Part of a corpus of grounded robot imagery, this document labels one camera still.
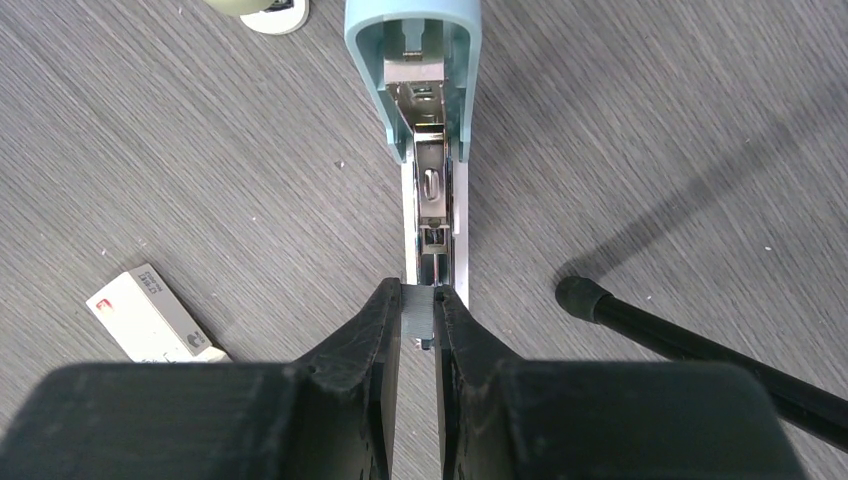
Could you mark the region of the white staple box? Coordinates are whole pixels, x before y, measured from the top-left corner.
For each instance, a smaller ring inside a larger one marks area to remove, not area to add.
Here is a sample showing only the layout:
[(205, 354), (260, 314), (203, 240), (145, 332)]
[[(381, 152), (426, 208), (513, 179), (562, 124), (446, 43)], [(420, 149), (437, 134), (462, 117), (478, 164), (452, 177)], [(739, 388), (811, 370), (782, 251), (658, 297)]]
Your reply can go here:
[(230, 360), (149, 263), (121, 273), (92, 295), (86, 305), (136, 363)]

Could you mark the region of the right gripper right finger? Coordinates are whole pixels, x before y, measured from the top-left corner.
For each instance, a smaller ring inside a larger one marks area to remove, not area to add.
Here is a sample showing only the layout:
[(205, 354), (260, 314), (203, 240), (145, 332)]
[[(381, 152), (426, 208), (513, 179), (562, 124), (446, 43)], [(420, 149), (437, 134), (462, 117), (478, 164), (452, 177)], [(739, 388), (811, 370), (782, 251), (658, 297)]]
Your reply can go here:
[(445, 479), (802, 479), (775, 410), (708, 362), (528, 360), (434, 298)]

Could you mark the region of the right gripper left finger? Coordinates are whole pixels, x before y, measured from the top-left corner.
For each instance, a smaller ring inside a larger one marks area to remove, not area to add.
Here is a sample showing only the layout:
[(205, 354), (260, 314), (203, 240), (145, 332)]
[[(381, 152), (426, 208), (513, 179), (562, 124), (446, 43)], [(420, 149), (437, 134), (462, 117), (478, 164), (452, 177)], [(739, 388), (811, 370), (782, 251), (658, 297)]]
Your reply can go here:
[(289, 363), (49, 373), (1, 443), (5, 479), (387, 479), (401, 284)]

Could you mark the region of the blue white stapler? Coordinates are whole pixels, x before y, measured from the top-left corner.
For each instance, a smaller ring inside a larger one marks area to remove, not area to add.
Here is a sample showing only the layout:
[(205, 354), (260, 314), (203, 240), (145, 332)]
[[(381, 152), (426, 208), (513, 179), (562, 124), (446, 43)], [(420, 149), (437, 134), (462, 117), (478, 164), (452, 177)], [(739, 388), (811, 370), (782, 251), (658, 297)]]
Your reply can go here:
[(401, 169), (405, 278), (450, 285), (467, 302), (481, 4), (349, 1), (344, 33)]

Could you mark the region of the grey staple strip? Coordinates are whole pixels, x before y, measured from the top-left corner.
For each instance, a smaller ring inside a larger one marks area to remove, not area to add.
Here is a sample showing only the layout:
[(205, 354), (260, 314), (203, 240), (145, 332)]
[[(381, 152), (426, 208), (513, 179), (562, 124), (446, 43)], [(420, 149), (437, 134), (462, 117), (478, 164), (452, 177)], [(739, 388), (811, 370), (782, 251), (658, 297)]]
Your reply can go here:
[(429, 350), (434, 341), (434, 295), (433, 286), (401, 285), (401, 332), (421, 350)]

